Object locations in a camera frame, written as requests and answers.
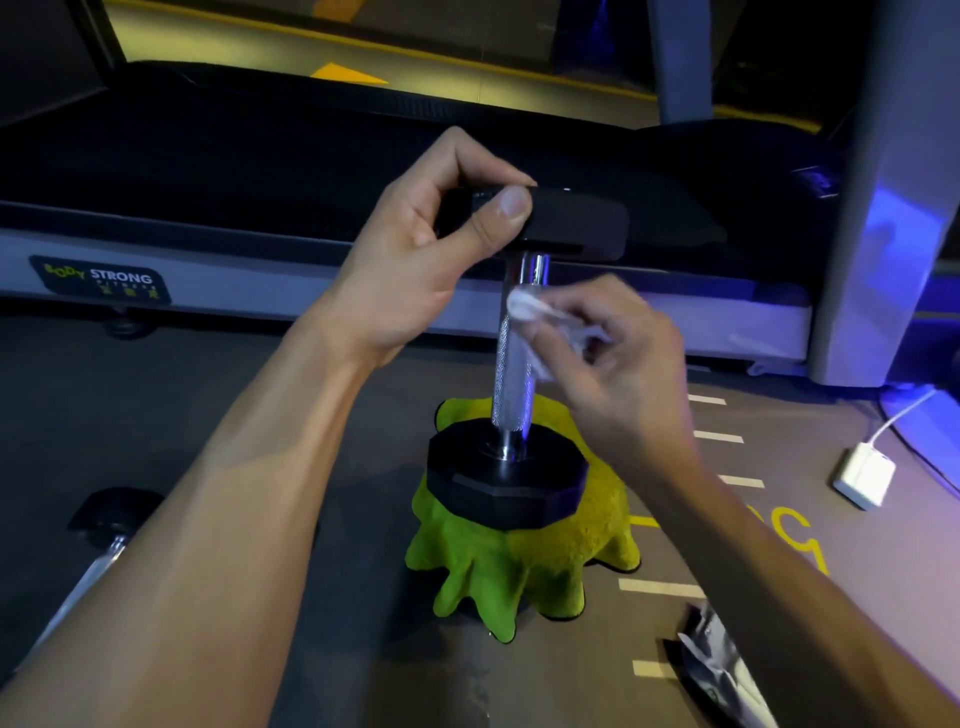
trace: forearm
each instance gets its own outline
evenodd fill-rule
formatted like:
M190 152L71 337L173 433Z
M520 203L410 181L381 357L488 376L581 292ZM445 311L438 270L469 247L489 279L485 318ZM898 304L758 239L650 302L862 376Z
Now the forearm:
M695 458L627 478L730 630L781 728L960 725L953 701Z
M265 725L367 368L291 329L117 564L0 697L0 723Z

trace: left hand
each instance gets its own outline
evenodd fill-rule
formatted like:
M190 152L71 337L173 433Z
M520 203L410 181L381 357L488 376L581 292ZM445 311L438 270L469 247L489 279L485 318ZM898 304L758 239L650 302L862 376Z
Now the left hand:
M461 182L509 186L437 239L440 200ZM307 316L322 322L338 354L386 364L440 315L467 268L519 234L534 184L462 129L448 129L384 190L340 275Z

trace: dumbbell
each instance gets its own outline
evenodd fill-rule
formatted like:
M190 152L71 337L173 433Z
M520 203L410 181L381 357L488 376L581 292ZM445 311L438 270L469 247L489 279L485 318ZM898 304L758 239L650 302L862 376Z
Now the dumbbell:
M84 501L66 528L68 531L80 533L91 546L103 553L93 560L47 622L27 658L50 636L90 587L107 573L140 530L140 526L147 522L162 502L161 494L139 488L106 488L91 494Z
M447 193L438 233L466 222L498 188ZM566 189L531 189L534 208L503 251L492 415L446 427L430 440L426 486L456 516L497 530L544 528L573 515L588 464L577 446L532 423L535 380L524 343L507 313L518 285L545 286L551 257L609 262L626 247L629 215L621 203Z

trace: yellow arrow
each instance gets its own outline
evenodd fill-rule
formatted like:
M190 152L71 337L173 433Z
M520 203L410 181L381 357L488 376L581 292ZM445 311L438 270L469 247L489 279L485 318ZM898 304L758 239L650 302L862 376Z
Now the yellow arrow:
M344 81L348 84L376 84L386 85L388 82L378 79L376 76L369 76L360 71L354 71L352 68L345 68L337 63L328 63L310 74L315 79L324 79L324 81Z

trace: dumbbell handle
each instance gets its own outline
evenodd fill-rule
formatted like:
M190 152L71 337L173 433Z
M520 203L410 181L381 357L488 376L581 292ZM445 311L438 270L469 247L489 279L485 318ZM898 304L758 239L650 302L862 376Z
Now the dumbbell handle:
M507 259L496 341L491 417L496 429L496 441L491 446L499 460L522 460L526 456L536 384L526 347L507 314L507 296L518 285L546 285L549 267L550 256L543 253L514 253Z

